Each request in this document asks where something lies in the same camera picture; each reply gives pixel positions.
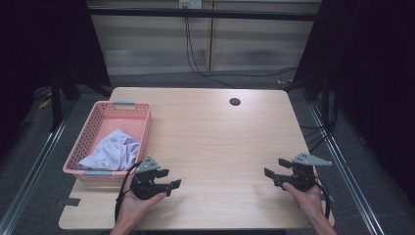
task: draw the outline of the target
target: aluminum rail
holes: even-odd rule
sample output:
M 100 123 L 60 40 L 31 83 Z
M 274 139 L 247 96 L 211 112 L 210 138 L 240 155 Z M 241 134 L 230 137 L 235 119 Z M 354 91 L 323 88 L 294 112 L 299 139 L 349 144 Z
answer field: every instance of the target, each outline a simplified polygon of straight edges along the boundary
M 61 135 L 67 125 L 68 116 L 75 106 L 74 101 L 69 103 L 68 110 L 61 121 L 60 125 L 52 132 L 45 145 L 43 146 L 42 151 L 37 157 L 36 162 L 33 164 L 30 172 L 26 176 L 23 185 L 21 186 L 18 194 L 16 195 L 13 202 L 7 208 L 7 211 L 3 215 L 3 218 L 0 220 L 0 234 L 9 235 L 12 234 L 13 230 L 18 223 L 19 218 L 21 217 L 24 207 L 28 202 L 28 199 L 34 190 L 34 187 L 37 184 L 46 164 L 48 163 L 53 150 L 55 149 L 56 144 L 58 143 Z
M 318 108 L 315 105 L 311 105 L 310 110 L 318 126 L 323 126 L 323 121 L 321 119 L 321 114 Z M 320 128 L 320 130 L 323 136 L 328 136 L 327 139 L 325 140 L 327 147 L 329 148 L 333 156 L 333 160 L 339 169 L 339 172 L 346 184 L 348 192 L 350 192 L 351 197 L 356 203 L 356 206 L 358 210 L 360 211 L 360 214 L 364 222 L 366 223 L 366 226 L 369 229 L 370 234 L 384 235 L 385 232 L 382 229 L 379 219 L 377 218 L 372 207 L 369 205 L 368 201 L 366 200 L 366 197 L 364 196 L 359 185 L 357 184 L 353 176 L 353 173 L 348 167 L 346 159 L 343 156 L 335 139 L 333 138 L 331 134 L 328 134 L 324 128 Z

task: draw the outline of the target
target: cable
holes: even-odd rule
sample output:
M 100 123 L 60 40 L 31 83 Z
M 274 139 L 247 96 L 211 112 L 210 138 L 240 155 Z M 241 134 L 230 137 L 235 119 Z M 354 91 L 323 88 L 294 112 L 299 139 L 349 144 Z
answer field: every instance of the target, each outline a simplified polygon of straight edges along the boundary
M 313 130 L 313 131 L 309 132 L 308 134 L 304 135 L 304 136 L 303 136 L 303 138 L 305 139 L 306 137 L 308 137 L 308 136 L 310 136 L 310 135 L 314 134 L 315 132 L 317 132 L 318 130 L 319 130 L 319 129 L 315 129 L 315 130 Z
M 333 130 L 335 129 L 335 126 L 336 126 L 336 122 L 337 122 L 337 119 L 338 119 L 338 114 L 339 114 L 339 101 L 335 97 L 335 104 L 333 106 L 332 117 L 331 117 L 331 120 L 330 120 L 329 127 L 327 129 L 327 134 L 323 135 L 323 138 L 314 147 L 312 147 L 308 151 L 309 153 L 311 153 L 312 151 L 314 151 L 324 140 L 328 139 L 332 135 Z
M 306 144 L 306 145 L 308 145 L 308 144 L 311 144 L 312 142 L 317 141 L 317 140 L 322 141 L 322 140 L 324 140 L 324 139 L 325 139 L 325 137 L 326 137 L 326 136 L 323 136 L 323 138 L 321 138 L 321 136 L 318 136 L 317 138 L 315 138 L 315 139 L 313 139 L 313 140 L 309 140 L 309 141 L 305 142 L 305 144 Z
M 127 190 L 127 191 L 123 192 L 123 190 L 124 190 L 124 186 L 125 186 L 125 182 L 127 181 L 127 178 L 128 178 L 128 176 L 129 176 L 129 174 L 130 174 L 131 170 L 132 170 L 133 168 L 135 168 L 135 167 L 139 166 L 140 164 L 141 164 L 141 162 L 140 162 L 140 163 L 136 163 L 136 164 L 132 165 L 132 166 L 129 168 L 129 170 L 127 171 L 127 173 L 125 174 L 124 179 L 122 180 L 121 188 L 119 188 L 118 197 L 116 198 L 116 204 L 115 204 L 115 222 L 116 222 L 116 220 L 118 219 L 118 213 L 119 213 L 119 209 L 121 208 L 121 204 L 122 204 L 122 200 L 123 200 L 123 198 L 124 198 L 124 195 L 125 195 L 128 191 L 130 191 L 130 190 L 131 190 L 131 189 L 129 189 L 129 190 Z
M 300 125 L 300 128 L 304 128 L 304 129 L 319 129 L 323 126 L 318 125 L 318 126 L 305 126 L 305 125 Z
M 326 190 L 319 183 L 316 182 L 315 185 L 317 185 L 317 187 L 321 190 L 321 192 L 323 192 L 324 201 L 326 202 L 326 210 L 324 212 L 324 216 L 326 216 L 326 218 L 329 219 L 329 216 L 330 216 L 330 198 L 329 198 L 328 192 L 326 192 Z
M 326 189 L 326 193 L 327 193 L 327 195 L 329 195 L 329 196 L 330 196 L 330 193 L 329 193 L 329 188 L 327 187 L 326 182 L 325 182 L 322 178 L 320 178 L 320 177 L 318 177 L 318 176 L 315 176 L 315 178 L 316 178 L 316 179 L 318 179 L 318 180 L 320 180 L 320 182 L 322 183 L 322 186 L 324 186 L 324 188 Z
M 266 76 L 279 76 L 280 77 L 280 87 L 279 89 L 282 88 L 282 77 L 281 74 L 285 73 L 287 71 L 292 71 L 295 70 L 297 67 L 291 67 L 291 68 L 283 68 L 281 70 L 279 70 L 278 72 L 274 72 L 274 73 L 269 73 L 269 74 L 239 74 L 239 73 L 217 73 L 217 74 L 205 74 L 203 72 L 201 72 L 201 70 L 199 70 L 199 67 L 196 63 L 196 59 L 195 59 L 195 55 L 193 53 L 193 45 L 192 45 L 192 39 L 190 36 L 190 25 L 189 25 L 189 19 L 185 18 L 185 24 L 186 24 L 186 54 L 187 54 L 187 61 L 189 64 L 190 69 L 197 75 L 201 75 L 207 79 L 216 81 L 216 82 L 220 82 L 224 85 L 230 86 L 232 88 L 235 88 L 234 86 L 220 81 L 220 80 L 216 80 L 216 79 L 212 79 L 212 76 L 247 76 L 247 77 L 266 77 Z M 190 57 L 189 57 L 189 47 L 190 47 L 190 54 L 192 55 L 192 60 L 193 60 L 193 64 L 195 66 L 196 69 L 193 68 Z
M 187 62 L 189 63 L 189 67 L 190 67 L 190 69 L 191 69 L 191 70 L 192 70 L 195 74 L 197 74 L 197 75 L 201 75 L 201 76 L 203 76 L 203 77 L 204 77 L 204 78 L 206 78 L 206 79 L 213 80 L 213 81 L 219 82 L 219 83 L 221 83 L 221 84 L 224 84 L 224 85 L 226 85 L 226 86 L 229 86 L 229 87 L 231 87 L 231 88 L 236 89 L 236 87 L 235 87 L 235 86 L 233 86 L 233 85 L 231 85 L 231 84 L 228 84 L 228 83 L 226 83 L 226 82 L 220 81 L 220 80 L 212 79 L 212 78 L 208 77 L 207 75 L 203 74 L 203 73 L 199 70 L 198 64 L 196 63 L 195 55 L 194 55 L 194 53 L 193 53 L 192 40 L 191 40 L 191 37 L 190 37 L 189 19 L 188 19 L 188 18 L 185 18 L 185 19 L 184 19 L 184 22 L 185 22 L 185 24 L 186 24 L 186 55 L 187 55 Z M 190 58 L 189 58 L 189 45 L 190 45 L 190 51 L 191 51 L 192 58 L 193 58 L 193 63 L 195 64 L 196 70 L 193 68 L 192 63 L 190 63 Z

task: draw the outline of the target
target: white cloth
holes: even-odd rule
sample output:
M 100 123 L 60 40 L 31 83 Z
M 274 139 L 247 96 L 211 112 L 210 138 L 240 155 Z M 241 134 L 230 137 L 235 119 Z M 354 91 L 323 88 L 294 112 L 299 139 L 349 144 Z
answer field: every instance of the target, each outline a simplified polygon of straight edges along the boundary
M 117 129 L 105 137 L 92 155 L 77 164 L 78 169 L 128 170 L 134 165 L 139 142 Z

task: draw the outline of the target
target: pink plastic basket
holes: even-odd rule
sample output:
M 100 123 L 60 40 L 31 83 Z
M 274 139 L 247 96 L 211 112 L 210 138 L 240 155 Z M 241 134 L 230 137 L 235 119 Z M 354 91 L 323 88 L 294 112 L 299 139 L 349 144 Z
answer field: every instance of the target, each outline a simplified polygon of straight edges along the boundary
M 98 143 L 116 129 L 140 143 L 136 162 L 144 159 L 151 126 L 149 104 L 134 102 L 95 103 L 64 165 L 64 172 L 81 179 L 122 179 L 126 171 L 79 170 L 77 163 L 91 155 Z

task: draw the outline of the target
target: hand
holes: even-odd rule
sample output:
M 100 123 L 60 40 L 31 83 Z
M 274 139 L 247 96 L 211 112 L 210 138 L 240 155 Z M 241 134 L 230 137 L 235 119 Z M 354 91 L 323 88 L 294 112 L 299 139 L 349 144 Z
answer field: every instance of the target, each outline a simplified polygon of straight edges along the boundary
M 129 190 L 133 177 L 134 173 L 128 176 L 123 192 Z M 141 220 L 147 210 L 165 197 L 165 193 L 159 193 L 149 200 L 141 200 L 135 197 L 131 191 L 125 193 L 119 209 L 118 219 L 110 234 L 128 234 Z
M 327 218 L 324 216 L 321 205 L 320 189 L 313 186 L 306 192 L 297 190 L 290 183 L 283 183 L 287 192 L 291 193 L 299 203 L 301 210 L 304 212 L 307 221 L 311 224 L 317 234 L 337 234 Z
M 301 210 L 305 213 L 307 218 L 314 218 L 320 214 L 323 214 L 323 207 L 321 205 L 320 189 L 317 186 L 313 186 L 306 192 L 302 192 L 296 189 L 290 183 L 283 183 L 283 187 L 287 192 L 291 193 L 299 203 Z

